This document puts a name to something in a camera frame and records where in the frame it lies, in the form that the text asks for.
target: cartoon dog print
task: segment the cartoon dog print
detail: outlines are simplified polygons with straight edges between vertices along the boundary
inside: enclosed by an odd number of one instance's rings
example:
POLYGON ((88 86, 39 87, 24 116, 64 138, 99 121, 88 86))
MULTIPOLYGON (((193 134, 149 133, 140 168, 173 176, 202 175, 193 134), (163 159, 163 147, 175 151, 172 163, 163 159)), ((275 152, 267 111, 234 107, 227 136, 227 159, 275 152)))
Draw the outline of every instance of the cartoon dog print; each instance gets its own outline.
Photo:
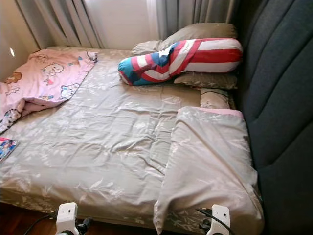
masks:
POLYGON ((61 86, 61 97, 60 99, 70 99, 75 91, 79 88, 78 83, 73 83, 72 85, 61 86))
POLYGON ((98 53, 97 52, 91 52, 87 51, 87 56, 90 60, 93 60, 94 62, 97 62, 98 53))
POLYGON ((57 73, 60 73, 63 70, 64 67, 58 63, 53 63, 43 68, 44 75, 46 76, 55 76, 57 73))
POLYGON ((6 96, 9 96, 9 95, 11 95, 12 93, 17 92, 19 89, 20 89, 20 88, 19 88, 18 86, 12 85, 12 86, 10 86, 10 90, 9 90, 8 92, 6 92, 5 94, 6 94, 6 96))
POLYGON ((48 56, 45 54, 36 55, 35 58, 36 58, 35 62, 37 62, 37 63, 46 63, 48 60, 48 56))
POLYGON ((10 84, 12 82, 17 83, 21 80, 22 74, 20 72, 13 72, 11 76, 9 76, 4 82, 6 84, 10 84))
POLYGON ((10 109, 5 112, 3 119, 0 120, 0 133, 13 125, 22 114, 17 109, 10 109))
POLYGON ((53 63, 51 65, 47 65, 43 68, 43 73, 47 77, 44 82, 46 85, 52 85, 53 82, 51 81, 50 77, 55 76, 57 73, 61 73, 64 70, 64 67, 58 63, 53 63))
POLYGON ((49 100, 53 99, 53 95, 42 95, 39 98, 49 101, 49 100))

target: bed frame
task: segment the bed frame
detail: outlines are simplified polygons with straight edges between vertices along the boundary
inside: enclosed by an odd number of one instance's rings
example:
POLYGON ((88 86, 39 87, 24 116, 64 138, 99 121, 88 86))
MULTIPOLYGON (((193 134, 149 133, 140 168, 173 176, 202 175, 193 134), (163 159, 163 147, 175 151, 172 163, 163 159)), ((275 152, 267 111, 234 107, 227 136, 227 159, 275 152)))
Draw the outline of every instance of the bed frame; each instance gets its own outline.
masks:
POLYGON ((263 234, 312 234, 313 1, 241 0, 236 104, 259 174, 263 234))

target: pink trim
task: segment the pink trim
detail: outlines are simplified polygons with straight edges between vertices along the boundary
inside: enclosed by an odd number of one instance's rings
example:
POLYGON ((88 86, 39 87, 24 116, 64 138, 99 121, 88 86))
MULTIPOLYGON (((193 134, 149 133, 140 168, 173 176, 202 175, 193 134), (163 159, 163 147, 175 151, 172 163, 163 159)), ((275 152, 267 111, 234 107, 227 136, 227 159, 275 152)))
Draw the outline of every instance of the pink trim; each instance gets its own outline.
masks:
POLYGON ((234 110, 234 109, 206 109, 206 108, 198 108, 198 107, 194 107, 194 108, 200 109, 200 110, 208 112, 208 113, 229 114, 229 115, 238 116, 240 118, 244 118, 243 113, 240 112, 239 110, 234 110))

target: wooden floor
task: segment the wooden floor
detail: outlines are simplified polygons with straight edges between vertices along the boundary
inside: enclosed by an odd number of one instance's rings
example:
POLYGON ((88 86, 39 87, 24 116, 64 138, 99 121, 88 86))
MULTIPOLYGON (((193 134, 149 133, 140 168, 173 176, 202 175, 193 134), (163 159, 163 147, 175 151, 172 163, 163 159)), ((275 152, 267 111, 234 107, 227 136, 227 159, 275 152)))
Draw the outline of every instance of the wooden floor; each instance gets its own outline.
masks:
MULTIPOLYGON (((44 213, 0 203, 0 235, 23 235, 44 213)), ((55 235, 55 220, 45 219, 35 225, 29 235, 55 235)), ((113 225, 93 221, 87 235, 156 235, 155 230, 113 225)), ((181 235, 163 232, 162 235, 181 235)))

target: white clamp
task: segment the white clamp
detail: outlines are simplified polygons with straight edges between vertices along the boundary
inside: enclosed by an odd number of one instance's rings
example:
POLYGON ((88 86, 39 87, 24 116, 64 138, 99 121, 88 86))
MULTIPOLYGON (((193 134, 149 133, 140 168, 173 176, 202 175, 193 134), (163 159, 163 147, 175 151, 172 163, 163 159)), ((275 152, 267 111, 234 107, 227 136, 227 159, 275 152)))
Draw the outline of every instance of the white clamp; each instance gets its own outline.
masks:
MULTIPOLYGON (((212 206, 212 215, 221 220, 225 225, 230 227, 229 209, 227 207, 214 204, 212 206)), ((229 235, 229 231, 221 223, 219 223, 215 219, 212 219, 211 228, 206 235, 214 234, 229 235)))
POLYGON ((75 202, 64 203, 59 206, 57 217, 57 234, 63 231, 70 231, 74 235, 79 235, 76 228, 77 204, 75 202))

